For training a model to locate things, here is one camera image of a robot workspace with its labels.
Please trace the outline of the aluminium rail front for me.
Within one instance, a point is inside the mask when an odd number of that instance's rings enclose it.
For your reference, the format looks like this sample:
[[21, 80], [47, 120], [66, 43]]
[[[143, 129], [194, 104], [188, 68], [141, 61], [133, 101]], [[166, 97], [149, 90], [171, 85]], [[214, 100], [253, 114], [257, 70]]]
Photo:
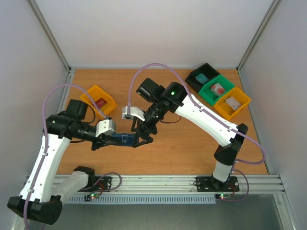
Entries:
[[57, 175], [53, 179], [37, 180], [32, 189], [32, 198], [72, 196], [75, 193], [100, 191], [95, 182], [103, 184], [105, 192], [121, 194], [187, 194], [204, 192], [210, 194], [276, 194], [284, 193], [284, 186], [277, 175], [230, 176], [221, 189], [209, 186], [207, 176], [191, 175], [125, 175], [100, 176], [90, 182], [85, 172]]

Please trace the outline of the right controller board green LED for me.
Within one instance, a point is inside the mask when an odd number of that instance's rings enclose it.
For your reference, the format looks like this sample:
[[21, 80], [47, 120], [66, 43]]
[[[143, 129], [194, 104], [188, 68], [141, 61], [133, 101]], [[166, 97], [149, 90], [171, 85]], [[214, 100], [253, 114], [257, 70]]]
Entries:
[[221, 193], [221, 194], [216, 194], [215, 198], [218, 200], [225, 200], [225, 199], [230, 199], [234, 196], [234, 194], [225, 194], [225, 193]]

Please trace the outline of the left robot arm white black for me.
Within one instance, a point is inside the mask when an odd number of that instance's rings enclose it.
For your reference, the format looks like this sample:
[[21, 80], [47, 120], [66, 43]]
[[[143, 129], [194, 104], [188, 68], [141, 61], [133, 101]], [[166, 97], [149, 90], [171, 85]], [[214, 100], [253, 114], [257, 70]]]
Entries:
[[46, 119], [42, 144], [33, 170], [18, 196], [9, 198], [7, 207], [27, 223], [29, 220], [54, 224], [64, 204], [79, 191], [91, 191], [100, 182], [94, 169], [75, 168], [71, 176], [53, 188], [61, 158], [71, 140], [89, 141], [92, 150], [118, 143], [112, 137], [116, 124], [110, 118], [95, 126], [85, 122], [88, 104], [71, 99], [66, 110]]

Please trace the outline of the aluminium frame post right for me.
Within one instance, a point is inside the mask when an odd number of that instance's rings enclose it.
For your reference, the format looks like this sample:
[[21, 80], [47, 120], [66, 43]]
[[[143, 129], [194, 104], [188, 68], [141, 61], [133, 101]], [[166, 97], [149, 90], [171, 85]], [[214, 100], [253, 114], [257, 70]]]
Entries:
[[255, 34], [253, 35], [243, 57], [241, 58], [236, 68], [238, 72], [241, 71], [247, 59], [251, 55], [252, 51], [254, 50], [256, 44], [260, 40], [263, 32], [265, 31], [266, 27], [268, 26], [269, 22], [271, 21], [273, 15], [275, 14], [281, 2], [282, 2], [281, 0], [272, 0], [272, 2], [270, 3], [268, 10], [266, 11], [263, 19], [261, 20]]

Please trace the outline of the yellow bin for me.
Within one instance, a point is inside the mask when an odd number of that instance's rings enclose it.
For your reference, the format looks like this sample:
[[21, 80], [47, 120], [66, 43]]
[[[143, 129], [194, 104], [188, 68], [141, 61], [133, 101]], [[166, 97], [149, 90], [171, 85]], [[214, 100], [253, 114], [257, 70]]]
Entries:
[[92, 86], [87, 93], [92, 97], [99, 110], [95, 108], [87, 94], [83, 93], [80, 96], [81, 100], [90, 105], [94, 109], [96, 115], [100, 118], [104, 118], [100, 114], [101, 112], [104, 115], [109, 115], [118, 106], [114, 99], [97, 85]]
[[226, 120], [232, 119], [241, 110], [246, 108], [252, 99], [241, 89], [234, 87], [223, 94], [213, 105], [214, 109]]

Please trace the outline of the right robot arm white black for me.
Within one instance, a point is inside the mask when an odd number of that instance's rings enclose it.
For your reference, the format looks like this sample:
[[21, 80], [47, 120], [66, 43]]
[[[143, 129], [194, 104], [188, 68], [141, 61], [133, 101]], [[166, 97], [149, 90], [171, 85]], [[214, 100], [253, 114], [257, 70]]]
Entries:
[[152, 143], [151, 135], [157, 134], [157, 123], [162, 121], [168, 112], [177, 114], [200, 127], [219, 144], [214, 153], [216, 165], [207, 186], [214, 191], [222, 191], [228, 186], [228, 178], [244, 142], [244, 136], [239, 135], [239, 132], [246, 134], [248, 127], [223, 119], [204, 106], [178, 82], [172, 82], [164, 88], [146, 78], [136, 92], [151, 103], [151, 106], [143, 111], [128, 104], [122, 110], [122, 118], [133, 119], [133, 147]]

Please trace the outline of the aluminium frame post left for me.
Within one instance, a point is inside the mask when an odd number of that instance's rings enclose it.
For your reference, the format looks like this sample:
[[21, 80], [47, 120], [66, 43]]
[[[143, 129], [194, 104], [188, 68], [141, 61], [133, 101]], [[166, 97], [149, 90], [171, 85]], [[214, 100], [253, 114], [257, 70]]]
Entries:
[[70, 72], [71, 67], [69, 66], [60, 46], [58, 45], [48, 23], [46, 22], [37, 2], [35, 0], [27, 0], [29, 6], [31, 7], [35, 17], [37, 18], [39, 24], [41, 25], [44, 33], [46, 34], [48, 40], [50, 41], [51, 45], [53, 46], [53, 49], [55, 50], [57, 56], [60, 58], [65, 70], [67, 73]]

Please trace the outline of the white grey card stack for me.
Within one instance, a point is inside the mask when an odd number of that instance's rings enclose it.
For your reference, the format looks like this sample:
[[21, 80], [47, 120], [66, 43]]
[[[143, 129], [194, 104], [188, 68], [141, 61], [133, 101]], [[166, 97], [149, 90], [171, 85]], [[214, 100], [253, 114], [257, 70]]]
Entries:
[[226, 104], [229, 105], [234, 111], [237, 111], [241, 107], [241, 103], [238, 102], [233, 96], [225, 100]]

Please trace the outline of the white red card stack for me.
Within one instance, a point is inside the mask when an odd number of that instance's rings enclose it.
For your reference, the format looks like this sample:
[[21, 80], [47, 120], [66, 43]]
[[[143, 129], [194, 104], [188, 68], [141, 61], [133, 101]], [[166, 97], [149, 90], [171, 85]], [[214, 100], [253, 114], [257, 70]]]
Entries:
[[212, 85], [211, 86], [211, 91], [217, 97], [223, 95], [226, 92], [226, 90], [219, 83], [216, 83], [216, 84]]

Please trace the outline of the green bin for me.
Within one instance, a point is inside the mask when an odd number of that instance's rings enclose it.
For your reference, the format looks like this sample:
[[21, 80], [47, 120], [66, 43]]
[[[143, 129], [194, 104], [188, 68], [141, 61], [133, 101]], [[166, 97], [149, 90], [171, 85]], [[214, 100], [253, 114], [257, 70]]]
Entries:
[[233, 89], [235, 85], [229, 81], [224, 75], [220, 74], [211, 79], [200, 89], [198, 94], [209, 105], [213, 106], [224, 94]]

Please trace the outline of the black bin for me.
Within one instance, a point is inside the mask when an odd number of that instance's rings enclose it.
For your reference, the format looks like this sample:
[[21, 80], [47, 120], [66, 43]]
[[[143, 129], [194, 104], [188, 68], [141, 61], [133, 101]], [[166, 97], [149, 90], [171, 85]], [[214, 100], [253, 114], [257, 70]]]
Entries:
[[217, 77], [220, 73], [213, 68], [210, 64], [205, 63], [193, 70], [185, 79], [187, 85], [189, 85], [195, 92], [199, 92], [201, 88]]

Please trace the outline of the teal card stack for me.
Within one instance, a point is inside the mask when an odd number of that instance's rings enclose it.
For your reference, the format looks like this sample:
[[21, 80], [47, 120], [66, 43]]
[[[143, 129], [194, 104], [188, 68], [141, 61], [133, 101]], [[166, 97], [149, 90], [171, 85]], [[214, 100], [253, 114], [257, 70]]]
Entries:
[[200, 84], [205, 84], [208, 81], [208, 78], [202, 73], [198, 74], [195, 79]]

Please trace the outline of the blue leather card holder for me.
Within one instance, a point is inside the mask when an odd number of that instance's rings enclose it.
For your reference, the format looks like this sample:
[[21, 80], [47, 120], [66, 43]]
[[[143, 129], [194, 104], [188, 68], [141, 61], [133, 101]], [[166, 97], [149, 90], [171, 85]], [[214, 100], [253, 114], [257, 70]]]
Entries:
[[120, 140], [116, 140], [116, 142], [119, 142], [118, 146], [132, 147], [135, 134], [121, 133], [119, 135], [120, 135]]

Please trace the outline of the yellow bin on right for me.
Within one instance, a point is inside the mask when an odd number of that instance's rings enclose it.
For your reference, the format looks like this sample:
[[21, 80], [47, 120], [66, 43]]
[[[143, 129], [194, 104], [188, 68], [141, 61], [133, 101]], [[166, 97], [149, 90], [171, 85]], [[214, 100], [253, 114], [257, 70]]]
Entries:
[[241, 89], [234, 87], [223, 94], [213, 105], [214, 109], [226, 120], [232, 119], [241, 110], [246, 108], [252, 99]]

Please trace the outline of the aluminium frame post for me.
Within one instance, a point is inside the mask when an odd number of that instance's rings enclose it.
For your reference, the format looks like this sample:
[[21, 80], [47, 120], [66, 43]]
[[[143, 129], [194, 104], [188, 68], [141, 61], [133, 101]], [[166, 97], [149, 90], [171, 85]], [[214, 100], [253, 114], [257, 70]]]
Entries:
[[238, 72], [241, 71], [247, 59], [251, 55], [252, 51], [254, 50], [256, 44], [260, 40], [263, 32], [265, 31], [266, 27], [268, 26], [269, 22], [271, 21], [273, 15], [275, 14], [281, 2], [282, 2], [281, 0], [272, 0], [272, 2], [270, 3], [268, 10], [266, 11], [263, 19], [261, 20], [255, 34], [253, 35], [243, 57], [241, 58], [236, 68]]
[[50, 41], [51, 45], [53, 46], [53, 49], [55, 50], [57, 56], [60, 58], [65, 70], [67, 73], [70, 72], [71, 67], [69, 66], [60, 46], [58, 45], [48, 23], [46, 22], [37, 2], [35, 0], [27, 0], [29, 6], [31, 7], [35, 17], [37, 18], [39, 24], [41, 25], [44, 33], [46, 34], [48, 40]]

